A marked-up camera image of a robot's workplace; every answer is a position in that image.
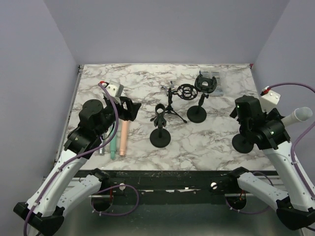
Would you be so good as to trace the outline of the black round-base mic stand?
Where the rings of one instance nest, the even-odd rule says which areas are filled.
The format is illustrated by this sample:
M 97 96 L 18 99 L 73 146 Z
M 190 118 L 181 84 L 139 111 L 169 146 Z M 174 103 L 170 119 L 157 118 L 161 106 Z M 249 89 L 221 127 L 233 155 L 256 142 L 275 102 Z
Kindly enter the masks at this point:
M 153 118 L 155 130 L 150 134 L 150 142 L 157 148 L 164 148 L 171 141 L 170 133 L 165 129 L 166 120 L 164 118 L 165 106 L 161 103 L 155 107 L 156 116 Z

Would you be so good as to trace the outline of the black stand of pink microphone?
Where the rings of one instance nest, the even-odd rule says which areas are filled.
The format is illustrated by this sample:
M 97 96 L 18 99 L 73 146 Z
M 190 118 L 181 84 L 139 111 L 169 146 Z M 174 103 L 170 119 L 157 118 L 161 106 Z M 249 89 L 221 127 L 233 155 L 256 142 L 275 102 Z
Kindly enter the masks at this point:
M 187 117 L 193 123 L 202 123 L 207 117 L 206 110 L 202 107 L 202 105 L 204 103 L 205 98 L 209 98 L 209 94 L 205 94 L 202 92 L 200 93 L 201 93 L 201 97 L 198 101 L 198 105 L 191 106 L 187 111 Z

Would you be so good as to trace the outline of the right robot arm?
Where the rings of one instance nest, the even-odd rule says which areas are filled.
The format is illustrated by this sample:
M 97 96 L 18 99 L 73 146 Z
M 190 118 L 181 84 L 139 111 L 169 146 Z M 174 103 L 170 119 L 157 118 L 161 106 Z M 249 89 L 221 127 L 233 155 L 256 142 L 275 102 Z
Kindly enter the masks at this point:
M 230 116 L 240 124 L 239 134 L 232 139 L 233 147 L 247 154 L 257 145 L 275 167 L 285 190 L 265 183 L 243 167 L 231 172 L 233 177 L 227 179 L 227 189 L 253 194 L 271 207 L 290 230 L 309 228 L 315 222 L 315 186 L 295 154 L 295 144 L 285 129 L 283 117 L 276 108 L 264 112 L 260 101 L 247 95 L 235 100 Z

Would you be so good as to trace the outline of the black stand of white microphone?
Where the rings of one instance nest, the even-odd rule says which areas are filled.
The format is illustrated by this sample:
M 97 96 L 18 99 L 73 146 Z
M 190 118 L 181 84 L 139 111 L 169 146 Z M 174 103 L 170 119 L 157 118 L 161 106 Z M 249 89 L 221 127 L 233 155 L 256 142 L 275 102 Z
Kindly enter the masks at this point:
M 239 134 L 232 138 L 234 149 L 244 154 L 251 152 L 254 145 L 257 145 L 259 150 L 277 150 L 281 143 L 290 140 L 282 118 L 276 108 L 256 118 L 238 118 Z

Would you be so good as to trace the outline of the grey mesh microphone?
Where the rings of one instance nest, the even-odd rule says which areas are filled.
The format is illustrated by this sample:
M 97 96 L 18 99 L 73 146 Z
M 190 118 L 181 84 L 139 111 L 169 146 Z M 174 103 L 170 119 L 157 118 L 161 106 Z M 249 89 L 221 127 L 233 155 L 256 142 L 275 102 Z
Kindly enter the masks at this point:
M 105 147 L 103 146 L 103 144 L 105 143 L 105 139 L 106 139 L 106 134 L 103 133 L 101 135 L 101 148 L 98 150 L 98 153 L 100 155 L 104 155 L 105 154 Z

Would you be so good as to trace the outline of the black tripod shock-mount stand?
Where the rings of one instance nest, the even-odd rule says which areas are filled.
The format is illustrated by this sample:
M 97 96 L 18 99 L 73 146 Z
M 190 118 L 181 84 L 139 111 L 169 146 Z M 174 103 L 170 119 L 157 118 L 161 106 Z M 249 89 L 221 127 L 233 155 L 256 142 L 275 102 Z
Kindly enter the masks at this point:
M 192 101 L 194 100 L 197 95 L 198 91 L 196 87 L 191 84 L 181 84 L 177 88 L 175 88 L 174 83 L 171 81 L 170 86 L 161 86 L 162 91 L 166 93 L 167 96 L 167 106 L 165 108 L 165 113 L 174 115 L 179 117 L 184 123 L 187 121 L 180 116 L 173 108 L 174 98 L 175 100 L 182 100 L 182 101 Z

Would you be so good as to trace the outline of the white microphone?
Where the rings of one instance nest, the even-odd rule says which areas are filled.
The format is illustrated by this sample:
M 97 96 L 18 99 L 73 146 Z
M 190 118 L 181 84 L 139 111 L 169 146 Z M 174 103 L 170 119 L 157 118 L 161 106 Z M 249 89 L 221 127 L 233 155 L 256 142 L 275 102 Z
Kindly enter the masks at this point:
M 295 109 L 290 115 L 281 119 L 285 127 L 293 125 L 295 123 L 305 122 L 313 116 L 313 112 L 308 107 L 302 107 Z

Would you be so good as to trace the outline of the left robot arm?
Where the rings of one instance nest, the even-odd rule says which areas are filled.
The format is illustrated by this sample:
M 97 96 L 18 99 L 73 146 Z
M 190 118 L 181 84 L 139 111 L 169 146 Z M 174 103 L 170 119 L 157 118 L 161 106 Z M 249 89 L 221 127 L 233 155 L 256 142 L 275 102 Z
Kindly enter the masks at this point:
M 83 104 L 79 124 L 71 131 L 59 160 L 40 188 L 26 202 L 19 202 L 13 211 L 43 236 L 54 235 L 64 222 L 65 216 L 89 195 L 104 194 L 110 186 L 109 175 L 100 169 L 92 170 L 70 192 L 65 189 L 99 148 L 108 144 L 101 135 L 118 121 L 134 121 L 141 103 L 133 103 L 121 97 L 121 104 L 105 98 L 104 102 L 91 99 Z

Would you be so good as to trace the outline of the teal microphone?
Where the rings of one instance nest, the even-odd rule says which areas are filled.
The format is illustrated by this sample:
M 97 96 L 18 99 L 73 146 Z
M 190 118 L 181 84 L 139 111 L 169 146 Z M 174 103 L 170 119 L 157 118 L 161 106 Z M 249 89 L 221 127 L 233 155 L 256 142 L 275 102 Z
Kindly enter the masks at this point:
M 110 137 L 113 137 L 112 140 L 110 141 L 110 158 L 111 160 L 114 160 L 116 157 L 116 151 L 117 151 L 117 133 L 114 132 L 115 130 L 115 123 L 112 126 L 111 132 L 110 132 Z

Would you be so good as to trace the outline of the pink microphone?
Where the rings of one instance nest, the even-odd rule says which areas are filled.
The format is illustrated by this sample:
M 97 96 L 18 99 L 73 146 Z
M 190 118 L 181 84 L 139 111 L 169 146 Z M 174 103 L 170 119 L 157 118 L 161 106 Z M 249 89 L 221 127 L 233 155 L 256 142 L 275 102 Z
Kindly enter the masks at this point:
M 127 137 L 129 131 L 129 121 L 123 120 L 122 127 L 121 127 L 121 138 L 120 138 L 120 149 L 119 149 L 119 156 L 126 155 L 126 146 L 127 146 Z

